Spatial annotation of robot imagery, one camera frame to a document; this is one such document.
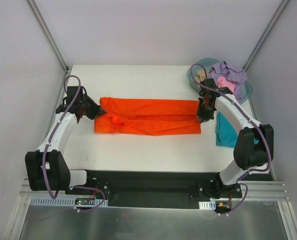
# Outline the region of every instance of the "white wall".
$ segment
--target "white wall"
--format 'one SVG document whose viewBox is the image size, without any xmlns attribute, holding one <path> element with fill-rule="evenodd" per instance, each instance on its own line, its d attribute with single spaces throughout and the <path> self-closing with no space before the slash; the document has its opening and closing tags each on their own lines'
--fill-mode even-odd
<svg viewBox="0 0 297 240">
<path fill-rule="evenodd" d="M 290 2 L 249 72 L 258 118 L 275 131 L 273 173 L 297 217 L 297 0 Z"/>
<path fill-rule="evenodd" d="M 0 239 L 64 76 L 26 1 L 0 1 Z"/>
<path fill-rule="evenodd" d="M 281 0 L 36 0 L 66 63 L 243 66 Z"/>
</svg>

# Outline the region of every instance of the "white table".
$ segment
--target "white table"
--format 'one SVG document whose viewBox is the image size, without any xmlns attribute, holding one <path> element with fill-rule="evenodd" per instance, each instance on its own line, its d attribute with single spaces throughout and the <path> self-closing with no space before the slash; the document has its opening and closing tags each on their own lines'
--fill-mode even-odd
<svg viewBox="0 0 297 240">
<path fill-rule="evenodd" d="M 87 94 L 101 97 L 198 100 L 189 85 L 190 66 L 74 65 Z M 71 78 L 69 85 L 76 85 Z M 248 101 L 242 104 L 249 113 Z M 233 160 L 233 149 L 216 146 L 216 119 L 202 123 L 202 134 L 147 136 L 94 133 L 83 117 L 64 151 L 70 169 L 148 172 L 219 172 Z"/>
</svg>

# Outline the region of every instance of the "orange cloth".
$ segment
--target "orange cloth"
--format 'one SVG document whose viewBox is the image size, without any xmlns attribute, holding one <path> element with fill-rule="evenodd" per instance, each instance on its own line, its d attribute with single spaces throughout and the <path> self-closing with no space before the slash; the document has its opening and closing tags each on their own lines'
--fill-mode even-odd
<svg viewBox="0 0 297 240">
<path fill-rule="evenodd" d="M 94 132 L 104 134 L 200 134 L 199 101 L 102 97 L 107 113 L 95 120 Z"/>
</svg>

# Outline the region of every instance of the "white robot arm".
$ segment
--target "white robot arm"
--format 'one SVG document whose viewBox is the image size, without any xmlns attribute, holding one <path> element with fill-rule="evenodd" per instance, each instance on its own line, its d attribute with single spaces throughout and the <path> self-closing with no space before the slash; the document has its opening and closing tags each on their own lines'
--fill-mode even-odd
<svg viewBox="0 0 297 240">
<path fill-rule="evenodd" d="M 215 175 L 212 183 L 203 188 L 203 192 L 212 198 L 219 198 L 222 190 L 232 188 L 256 167 L 269 164 L 273 159 L 274 130 L 271 125 L 262 125 L 247 114 L 227 88 L 217 88 L 214 79 L 205 79 L 202 83 L 197 118 L 200 122 L 214 119 L 214 111 L 221 112 L 236 131 L 238 138 L 234 148 L 233 161 Z"/>
<path fill-rule="evenodd" d="M 203 187 L 207 196 L 218 199 L 222 191 L 233 188 L 248 172 L 271 163 L 274 131 L 269 124 L 261 125 L 245 113 L 228 88 L 217 88 L 212 78 L 205 79 L 202 84 L 205 89 L 201 88 L 197 110 L 200 123 L 214 119 L 214 111 L 219 111 L 238 134 L 233 161 Z M 94 120 L 106 113 L 86 92 L 83 93 L 82 88 L 67 88 L 67 97 L 56 109 L 55 122 L 46 139 L 36 151 L 25 156 L 29 185 L 33 191 L 47 189 L 51 195 L 51 190 L 66 191 L 87 181 L 87 169 L 69 169 L 62 156 L 68 138 L 82 116 Z"/>
</svg>

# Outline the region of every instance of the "blue basket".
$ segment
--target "blue basket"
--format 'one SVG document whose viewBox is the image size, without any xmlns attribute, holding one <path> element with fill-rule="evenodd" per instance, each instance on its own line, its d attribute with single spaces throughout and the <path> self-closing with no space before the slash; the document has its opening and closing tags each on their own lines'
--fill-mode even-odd
<svg viewBox="0 0 297 240">
<path fill-rule="evenodd" d="M 197 64 L 201 64 L 205 67 L 205 69 L 207 71 L 211 70 L 211 67 L 214 65 L 214 64 L 217 64 L 219 63 L 220 61 L 214 59 L 214 58 L 203 58 L 201 61 L 198 61 Z M 194 76 L 197 76 L 198 75 L 198 70 L 201 69 L 200 67 L 196 66 L 193 68 L 193 74 Z M 200 92 L 200 86 L 198 86 L 194 81 L 193 81 L 193 78 L 191 76 L 191 68 L 189 68 L 187 70 L 187 73 L 186 73 L 186 76 L 187 76 L 187 79 L 189 81 L 189 84 L 191 85 L 191 87 L 197 91 L 198 93 Z M 239 102 L 240 104 L 244 103 L 251 95 L 252 95 L 252 92 L 253 92 L 253 89 L 252 89 L 252 86 L 251 84 L 248 82 L 248 81 L 245 81 L 244 84 L 243 84 L 243 88 L 242 88 L 242 96 L 243 96 L 243 99 Z"/>
</svg>

